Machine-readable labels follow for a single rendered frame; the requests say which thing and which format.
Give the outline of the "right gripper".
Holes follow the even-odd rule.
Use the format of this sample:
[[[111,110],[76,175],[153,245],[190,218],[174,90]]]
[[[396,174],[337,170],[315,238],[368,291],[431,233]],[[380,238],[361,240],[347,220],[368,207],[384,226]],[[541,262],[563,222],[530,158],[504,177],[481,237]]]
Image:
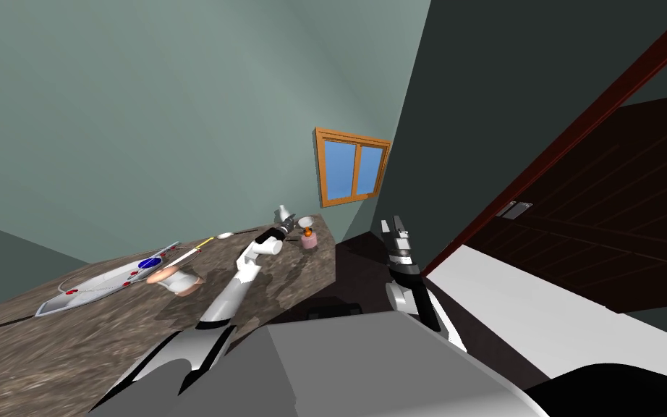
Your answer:
[[[381,221],[381,237],[388,252],[388,267],[400,274],[420,275],[420,268],[410,253],[409,233],[398,215],[394,215],[394,227],[396,231],[391,230],[388,220]]]

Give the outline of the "orange framed window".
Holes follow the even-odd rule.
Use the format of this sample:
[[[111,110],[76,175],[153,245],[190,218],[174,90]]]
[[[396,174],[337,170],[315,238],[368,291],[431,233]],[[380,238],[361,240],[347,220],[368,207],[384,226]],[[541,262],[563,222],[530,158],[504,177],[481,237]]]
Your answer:
[[[376,197],[391,145],[389,140],[315,127],[321,206]]]

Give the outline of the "white and yellow utensil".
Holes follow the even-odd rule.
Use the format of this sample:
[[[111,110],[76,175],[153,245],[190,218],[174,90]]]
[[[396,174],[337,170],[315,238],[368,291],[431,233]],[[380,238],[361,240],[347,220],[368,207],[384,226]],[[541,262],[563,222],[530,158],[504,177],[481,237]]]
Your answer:
[[[199,243],[199,244],[197,244],[197,245],[194,245],[194,246],[191,247],[186,253],[184,253],[183,255],[181,255],[179,258],[173,260],[173,261],[170,262],[169,264],[163,266],[163,268],[166,269],[166,268],[168,268],[168,267],[170,267],[170,266],[174,266],[174,265],[177,265],[177,264],[181,263],[183,260],[185,260],[186,258],[190,257],[190,256],[193,255],[194,253],[199,252],[199,251],[200,251],[200,248],[201,248],[202,246],[204,246],[206,243],[208,243],[208,242],[210,242],[211,240],[214,240],[214,239],[215,239],[215,237],[209,237],[207,240],[205,240],[205,241],[203,241],[203,242],[201,242],[201,243]]]

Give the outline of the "grey metal door plate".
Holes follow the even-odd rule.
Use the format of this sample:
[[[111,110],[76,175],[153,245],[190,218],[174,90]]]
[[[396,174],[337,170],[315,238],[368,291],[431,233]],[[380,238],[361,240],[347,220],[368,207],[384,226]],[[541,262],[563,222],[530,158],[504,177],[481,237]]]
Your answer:
[[[516,219],[518,216],[523,214],[526,210],[528,210],[532,206],[533,205],[531,203],[511,201],[501,211],[499,211],[496,214],[496,217],[505,219]]]

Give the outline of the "peach and white cylinder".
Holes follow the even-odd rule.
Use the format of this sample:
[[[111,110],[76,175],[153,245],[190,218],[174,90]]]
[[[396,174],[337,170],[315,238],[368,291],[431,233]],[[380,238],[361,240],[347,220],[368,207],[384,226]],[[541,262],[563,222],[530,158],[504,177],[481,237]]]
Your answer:
[[[174,265],[151,274],[146,282],[164,287],[178,297],[185,297],[198,290],[205,280],[194,274],[185,273]]]

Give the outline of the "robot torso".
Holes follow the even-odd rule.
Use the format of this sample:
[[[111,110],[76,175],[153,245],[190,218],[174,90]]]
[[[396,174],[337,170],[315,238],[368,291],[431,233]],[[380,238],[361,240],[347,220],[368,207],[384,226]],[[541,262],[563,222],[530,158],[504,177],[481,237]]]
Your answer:
[[[272,324],[235,348],[228,319],[155,345],[88,417],[549,417],[472,357],[444,310]]]

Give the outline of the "dark brown door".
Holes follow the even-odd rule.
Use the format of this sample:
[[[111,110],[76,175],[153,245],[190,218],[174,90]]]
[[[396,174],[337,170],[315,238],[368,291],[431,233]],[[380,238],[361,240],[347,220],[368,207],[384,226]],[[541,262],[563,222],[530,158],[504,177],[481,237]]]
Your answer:
[[[616,313],[667,307],[667,98],[623,106],[467,246]]]

